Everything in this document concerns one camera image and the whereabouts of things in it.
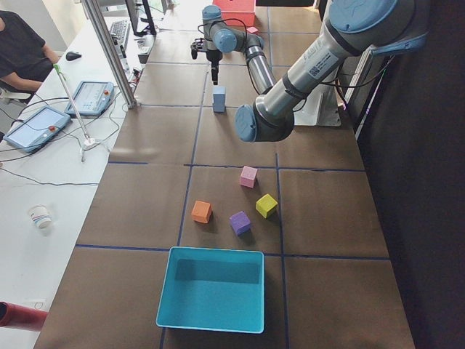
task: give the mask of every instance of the keyboard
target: keyboard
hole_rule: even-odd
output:
[[[118,39],[118,43],[122,44],[124,49],[126,49],[130,29],[131,26],[128,20],[118,20],[111,23],[110,35],[115,36]]]

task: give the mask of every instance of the blue plastic tray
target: blue plastic tray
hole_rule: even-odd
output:
[[[180,329],[262,333],[263,253],[172,247],[156,323]]]

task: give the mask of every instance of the blue cube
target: blue cube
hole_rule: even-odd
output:
[[[232,229],[234,229],[235,235],[237,236],[250,230],[251,227],[250,219],[247,217],[247,214],[244,211],[233,214],[230,217],[230,224]]]
[[[213,111],[224,113],[226,110],[226,88],[224,86],[213,86]]]

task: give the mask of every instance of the label sticker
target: label sticker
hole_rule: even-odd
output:
[[[324,49],[322,40],[315,42],[304,52],[305,69],[315,80],[321,78],[338,62],[338,57]]]

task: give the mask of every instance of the foam cube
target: foam cube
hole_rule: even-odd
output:
[[[248,27],[247,32],[250,33],[250,34],[259,35],[259,30],[257,28],[255,28],[255,27]]]
[[[244,187],[253,188],[255,185],[256,172],[258,170],[253,167],[244,166],[240,174],[239,183]]]
[[[226,106],[226,87],[213,86],[213,111],[215,113],[224,113]]]
[[[255,206],[256,210],[265,218],[271,216],[277,207],[278,202],[270,194],[263,195]]]
[[[211,216],[211,205],[208,202],[196,201],[190,213],[192,219],[200,223],[208,223]]]
[[[240,211],[230,217],[230,224],[232,229],[234,229],[235,235],[239,236],[250,230],[252,223],[247,217],[247,214],[244,211]]]

